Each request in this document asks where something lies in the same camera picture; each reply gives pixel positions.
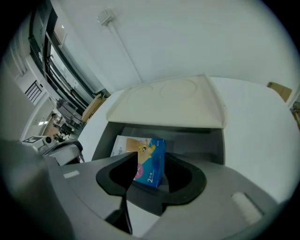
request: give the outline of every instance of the gray plastic surface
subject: gray plastic surface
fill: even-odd
[[[249,224],[231,199],[232,194],[236,192],[245,193],[262,213],[268,213],[276,207],[275,201],[269,195],[238,172],[222,165],[199,160],[198,158],[176,154],[174,156],[199,167],[207,178],[206,188],[189,204],[167,207],[162,217],[149,229],[143,238],[153,240],[199,238],[218,240],[245,230]],[[116,161],[120,157],[122,155],[60,167],[61,176],[74,170],[80,173],[70,179],[64,179],[64,182],[68,183],[69,189],[72,189],[72,192],[76,195],[74,202],[77,203],[74,205],[74,208],[80,209],[86,206],[97,216],[105,218],[119,207],[120,197],[107,195],[97,185],[95,174],[100,168]],[[52,181],[54,178],[57,181],[59,177],[57,175],[53,176]],[[62,199],[66,197],[66,190],[63,191],[64,193],[58,192]],[[64,204],[62,206],[68,213],[66,208],[69,208],[69,206]],[[114,236],[115,232],[111,234],[110,237],[116,239],[116,236]]]
[[[276,202],[268,194],[238,172],[196,158],[174,156],[199,167],[207,178],[207,185],[191,203],[167,207],[143,236],[145,239],[218,240],[246,229],[249,225],[231,199],[236,192],[245,193],[263,213],[276,207]]]
[[[4,149],[0,156],[1,173],[7,190],[49,236],[79,240],[137,239],[103,220],[108,211],[119,208],[121,197],[106,195],[94,184],[93,173],[122,156],[60,167],[53,158],[42,157],[32,148],[12,142],[1,145]],[[265,224],[266,216],[278,209],[269,195],[236,171],[197,158],[176,157],[204,172],[206,188],[189,204],[167,207],[143,239],[219,240],[235,236],[245,239],[245,235],[236,234],[249,229],[249,235],[261,231],[253,226],[247,228],[249,225],[231,199],[235,192],[245,193],[265,214],[256,226]],[[64,178],[64,173],[75,170],[79,175]]]
[[[111,158],[106,159],[106,161],[103,161],[102,167],[109,164],[108,160],[113,161]],[[103,217],[107,214],[107,210],[116,210],[120,206],[121,197],[117,196],[109,196],[107,201],[105,201],[105,195],[102,193],[105,193],[104,190],[101,189],[101,187],[98,185],[98,189],[95,191],[95,186],[93,185],[93,182],[96,183],[96,177],[93,176],[93,181],[87,181],[85,183],[79,183],[79,186],[75,186],[76,184],[73,182],[73,180],[76,177],[79,177],[79,175],[74,176],[73,180],[70,181],[70,179],[65,179],[63,176],[63,173],[71,170],[73,166],[73,170],[77,170],[77,168],[80,165],[89,165],[92,169],[92,167],[97,168],[95,165],[97,164],[97,161],[95,163],[88,162],[83,164],[74,164],[70,166],[61,166],[59,167],[56,163],[56,161],[53,161],[53,158],[49,158],[46,160],[46,164],[49,170],[49,176],[50,181],[53,186],[53,189],[55,191],[55,194],[57,198],[59,199],[60,205],[64,209],[65,214],[67,215],[70,224],[73,229],[73,237],[72,239],[79,239],[79,240],[111,240],[111,239],[123,239],[123,240],[132,240],[137,239],[136,237],[133,237],[118,228],[112,226],[111,224],[107,223],[105,220],[103,220]],[[87,196],[87,198],[82,198],[83,195],[81,194],[81,191],[83,191],[83,186],[87,188],[87,191],[85,191],[86,194],[90,195]]]

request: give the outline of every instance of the cardboard box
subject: cardboard box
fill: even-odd
[[[82,114],[81,121],[87,122],[89,118],[97,111],[97,109],[105,102],[106,98],[101,98],[101,94],[97,95],[90,105],[85,109]]]
[[[134,181],[157,188],[165,169],[165,140],[118,135],[111,157],[126,152],[138,154]]]
[[[285,102],[288,100],[292,92],[292,89],[282,86],[275,82],[270,82],[268,84],[268,87],[273,89],[275,92],[277,92]]]

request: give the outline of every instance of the gray machine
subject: gray machine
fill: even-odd
[[[166,190],[132,182],[135,153],[60,166],[22,144],[1,145],[2,176],[9,193],[55,239],[135,239],[127,201],[160,216],[143,236],[149,240],[246,239],[242,234],[258,233],[277,208],[258,186],[207,161],[206,154],[166,154]]]
[[[67,140],[61,143],[55,143],[48,136],[32,136],[22,144],[35,148],[40,154],[54,158],[62,166],[66,164],[84,162],[81,154],[83,147],[77,140]]]

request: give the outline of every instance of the cartoon dog on box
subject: cartoon dog on box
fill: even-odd
[[[138,162],[143,164],[149,158],[151,158],[152,153],[155,151],[156,146],[148,144],[148,139],[145,140],[145,143],[142,141],[138,141],[132,138],[128,138],[126,142],[126,151],[129,152],[137,152],[138,154]]]

